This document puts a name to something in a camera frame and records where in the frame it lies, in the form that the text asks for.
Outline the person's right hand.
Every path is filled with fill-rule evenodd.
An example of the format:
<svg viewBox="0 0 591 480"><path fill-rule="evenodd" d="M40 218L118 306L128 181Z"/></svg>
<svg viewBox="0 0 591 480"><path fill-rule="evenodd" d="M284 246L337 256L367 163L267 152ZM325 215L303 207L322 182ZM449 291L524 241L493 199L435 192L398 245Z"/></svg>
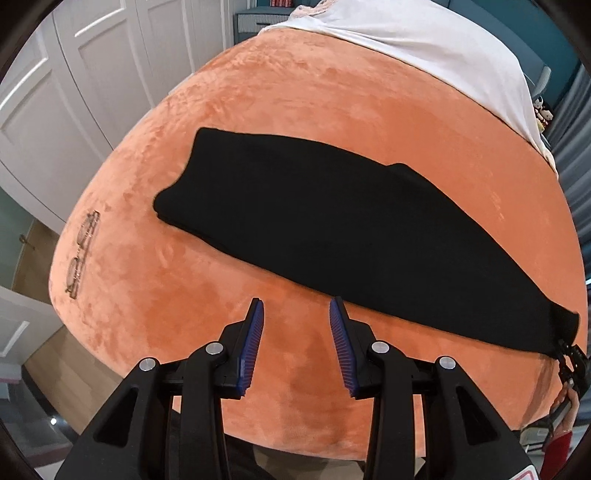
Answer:
<svg viewBox="0 0 591 480"><path fill-rule="evenodd" d="M565 382L550 410L552 439L572 432L579 407L577 392L568 382Z"/></svg>

